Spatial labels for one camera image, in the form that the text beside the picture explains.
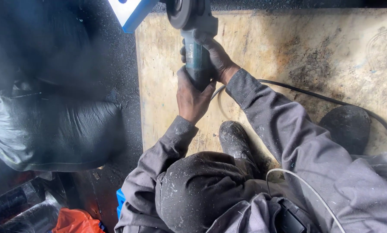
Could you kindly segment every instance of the grinding disc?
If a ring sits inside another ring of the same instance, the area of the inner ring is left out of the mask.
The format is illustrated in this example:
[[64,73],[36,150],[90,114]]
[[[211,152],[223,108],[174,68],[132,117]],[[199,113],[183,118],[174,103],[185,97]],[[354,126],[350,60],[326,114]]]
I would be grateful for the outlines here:
[[172,27],[182,29],[189,20],[194,0],[168,0],[166,13]]

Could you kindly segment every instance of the orange plastic bag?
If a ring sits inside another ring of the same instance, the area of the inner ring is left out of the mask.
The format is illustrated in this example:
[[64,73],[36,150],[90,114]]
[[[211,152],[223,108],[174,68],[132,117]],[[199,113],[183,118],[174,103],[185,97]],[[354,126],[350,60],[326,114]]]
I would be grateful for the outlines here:
[[81,209],[61,208],[53,233],[104,233],[99,220]]

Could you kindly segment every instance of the stained wood surface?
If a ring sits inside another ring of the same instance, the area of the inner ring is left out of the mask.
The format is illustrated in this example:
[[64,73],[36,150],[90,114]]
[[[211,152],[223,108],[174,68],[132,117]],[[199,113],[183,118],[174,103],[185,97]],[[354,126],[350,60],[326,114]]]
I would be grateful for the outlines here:
[[[232,60],[256,78],[274,80],[372,110],[387,120],[387,9],[303,9],[214,12],[216,40]],[[136,30],[144,150],[178,114],[176,72],[182,37],[165,14],[150,14]],[[338,105],[271,87],[307,109],[318,123]],[[266,159],[278,167],[245,114],[225,93],[210,104],[188,155],[222,151],[222,122],[241,122]],[[387,131],[372,120],[366,154],[387,151]]]

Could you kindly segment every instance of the work boot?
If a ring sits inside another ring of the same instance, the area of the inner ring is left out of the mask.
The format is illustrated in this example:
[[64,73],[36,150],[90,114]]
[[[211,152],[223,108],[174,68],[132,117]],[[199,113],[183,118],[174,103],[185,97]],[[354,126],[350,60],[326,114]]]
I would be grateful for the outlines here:
[[222,151],[234,158],[245,158],[254,162],[249,148],[249,138],[244,128],[236,121],[225,121],[219,128]]
[[370,117],[356,106],[341,106],[328,112],[318,124],[330,131],[331,140],[351,155],[363,155],[370,134]]

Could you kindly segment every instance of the dirty hand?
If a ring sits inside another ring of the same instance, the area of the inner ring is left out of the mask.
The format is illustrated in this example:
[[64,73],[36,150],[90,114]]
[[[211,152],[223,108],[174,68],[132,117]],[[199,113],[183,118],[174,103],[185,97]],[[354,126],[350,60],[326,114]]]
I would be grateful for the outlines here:
[[[226,86],[240,67],[230,59],[221,44],[211,36],[197,29],[192,32],[192,36],[197,44],[202,45],[209,51],[212,65],[217,71],[217,77],[214,78]],[[182,55],[182,62],[186,63],[185,39],[182,43],[183,47],[180,54]]]
[[212,80],[206,89],[200,92],[192,85],[185,66],[179,69],[177,75],[178,92],[176,100],[178,101],[179,115],[196,125],[208,110],[212,94],[215,91],[216,80]]

